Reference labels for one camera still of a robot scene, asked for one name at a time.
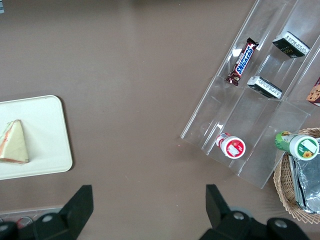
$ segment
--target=candy bar wrapper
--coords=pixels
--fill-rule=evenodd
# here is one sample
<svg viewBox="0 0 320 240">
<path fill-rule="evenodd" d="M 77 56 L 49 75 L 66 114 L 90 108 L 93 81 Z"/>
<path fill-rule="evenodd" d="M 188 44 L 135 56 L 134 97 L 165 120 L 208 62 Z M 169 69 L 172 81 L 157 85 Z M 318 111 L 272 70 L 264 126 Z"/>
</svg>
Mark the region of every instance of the candy bar wrapper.
<svg viewBox="0 0 320 240">
<path fill-rule="evenodd" d="M 252 76 L 247 84 L 250 88 L 256 90 L 267 98 L 281 98 L 282 90 L 261 76 Z"/>
<path fill-rule="evenodd" d="M 278 35 L 272 43 L 292 59 L 303 57 L 310 51 L 303 41 L 289 31 Z"/>
<path fill-rule="evenodd" d="M 256 47 L 259 43 L 253 41 L 251 38 L 248 38 L 246 45 L 242 49 L 239 58 L 237 59 L 235 66 L 229 76 L 225 79 L 227 82 L 238 86 L 239 80 L 246 69 Z"/>
</svg>

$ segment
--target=packaged food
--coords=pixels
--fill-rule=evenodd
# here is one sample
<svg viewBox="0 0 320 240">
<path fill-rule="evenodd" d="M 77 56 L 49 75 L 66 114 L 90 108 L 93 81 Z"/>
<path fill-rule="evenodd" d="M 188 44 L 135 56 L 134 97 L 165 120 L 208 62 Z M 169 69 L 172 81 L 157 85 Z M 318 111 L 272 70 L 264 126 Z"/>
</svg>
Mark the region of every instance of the packaged food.
<svg viewBox="0 0 320 240">
<path fill-rule="evenodd" d="M 310 51 L 310 47 L 289 31 L 276 36 L 272 43 L 292 59 L 303 57 Z"/>
<path fill-rule="evenodd" d="M 236 86 L 239 85 L 240 78 L 248 66 L 248 63 L 258 45 L 259 43 L 253 41 L 251 38 L 246 40 L 246 45 L 242 49 L 232 72 L 225 79 L 227 82 Z"/>
<path fill-rule="evenodd" d="M 286 151 L 300 160 L 312 160 L 319 152 L 319 143 L 314 137 L 291 134 L 289 131 L 278 133 L 275 136 L 274 143 L 278 149 Z"/>
<path fill-rule="evenodd" d="M 29 162 L 24 132 L 19 119 L 7 124 L 0 136 L 0 163 L 25 164 Z"/>
<path fill-rule="evenodd" d="M 267 98 L 280 99 L 282 90 L 261 76 L 252 76 L 248 86 Z"/>
<path fill-rule="evenodd" d="M 229 133 L 221 133 L 216 141 L 216 145 L 222 150 L 225 156 L 230 159 L 241 158 L 246 152 L 246 144 L 240 138 L 231 136 Z"/>
<path fill-rule="evenodd" d="M 310 103 L 320 107 L 320 77 L 316 81 L 314 87 L 311 89 L 306 100 L 309 101 Z"/>
</svg>

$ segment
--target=sandwich slice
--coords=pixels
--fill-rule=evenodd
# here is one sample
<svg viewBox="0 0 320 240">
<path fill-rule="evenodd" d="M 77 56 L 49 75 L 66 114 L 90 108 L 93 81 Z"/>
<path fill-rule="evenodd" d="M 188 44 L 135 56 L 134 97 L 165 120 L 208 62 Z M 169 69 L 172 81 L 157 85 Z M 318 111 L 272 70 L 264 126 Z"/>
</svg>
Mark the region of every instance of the sandwich slice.
<svg viewBox="0 0 320 240">
<path fill-rule="evenodd" d="M 20 120 L 9 122 L 0 137 L 0 162 L 18 164 L 29 162 Z"/>
</svg>

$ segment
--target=white plate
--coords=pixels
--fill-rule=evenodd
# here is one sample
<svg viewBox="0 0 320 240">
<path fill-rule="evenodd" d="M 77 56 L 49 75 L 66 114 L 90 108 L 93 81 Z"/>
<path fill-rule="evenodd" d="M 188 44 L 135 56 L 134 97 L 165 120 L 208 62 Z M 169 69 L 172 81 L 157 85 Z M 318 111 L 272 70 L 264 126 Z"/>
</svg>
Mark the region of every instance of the white plate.
<svg viewBox="0 0 320 240">
<path fill-rule="evenodd" d="M 72 156 L 60 99 L 53 95 L 0 102 L 0 134 L 20 119 L 30 162 L 0 163 L 0 180 L 68 171 Z"/>
</svg>

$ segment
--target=green lid cup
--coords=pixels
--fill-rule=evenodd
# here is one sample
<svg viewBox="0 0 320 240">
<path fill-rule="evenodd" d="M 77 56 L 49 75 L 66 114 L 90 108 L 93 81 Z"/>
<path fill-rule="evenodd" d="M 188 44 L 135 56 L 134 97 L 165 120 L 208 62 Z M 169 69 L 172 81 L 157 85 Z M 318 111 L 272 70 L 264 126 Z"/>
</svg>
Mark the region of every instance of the green lid cup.
<svg viewBox="0 0 320 240">
<path fill-rule="evenodd" d="M 275 136 L 274 143 L 278 149 L 286 151 L 300 160 L 312 160 L 319 153 L 318 141 L 308 135 L 282 131 Z"/>
</svg>

